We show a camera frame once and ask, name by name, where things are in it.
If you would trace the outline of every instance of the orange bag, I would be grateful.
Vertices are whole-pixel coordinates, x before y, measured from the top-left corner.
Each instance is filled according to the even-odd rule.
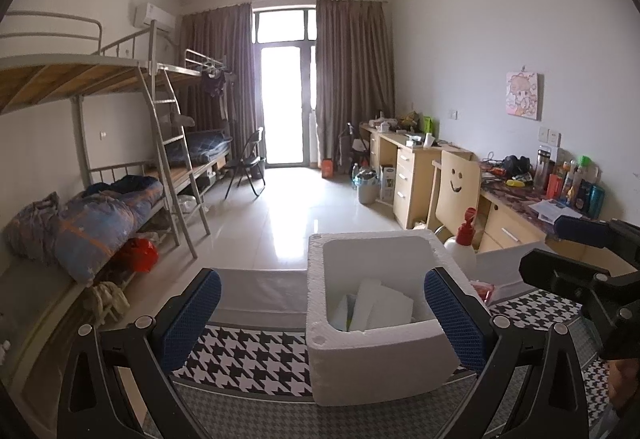
[[[322,159],[320,170],[322,179],[331,179],[334,176],[334,162],[331,159]]]
[[[132,271],[150,272],[158,262],[158,249],[146,239],[129,239],[113,256],[114,262]]]

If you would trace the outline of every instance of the smiley face on chair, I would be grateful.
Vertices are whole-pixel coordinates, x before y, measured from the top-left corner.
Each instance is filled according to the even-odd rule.
[[[454,193],[460,193],[460,191],[462,191],[462,185],[453,185],[453,180],[456,178],[456,170],[454,168],[451,169],[451,175],[453,176],[451,181],[449,181],[449,183],[451,184],[451,189],[454,191]],[[458,172],[458,179],[462,180],[462,172]]]

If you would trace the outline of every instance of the wall picture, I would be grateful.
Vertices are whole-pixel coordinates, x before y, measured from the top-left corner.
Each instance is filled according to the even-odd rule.
[[[507,114],[538,119],[538,73],[507,74]]]

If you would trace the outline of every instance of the drawer handle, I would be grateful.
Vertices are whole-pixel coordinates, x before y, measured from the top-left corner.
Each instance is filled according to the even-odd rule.
[[[511,239],[513,239],[516,242],[520,242],[520,239],[517,238],[515,235],[513,235],[513,233],[511,233],[508,229],[506,228],[502,228],[502,231],[504,231]]]

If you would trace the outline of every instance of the cardboard box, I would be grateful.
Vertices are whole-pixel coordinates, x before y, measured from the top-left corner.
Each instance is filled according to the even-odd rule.
[[[378,171],[380,178],[380,200],[385,203],[394,201],[394,192],[396,191],[396,167],[381,166]]]

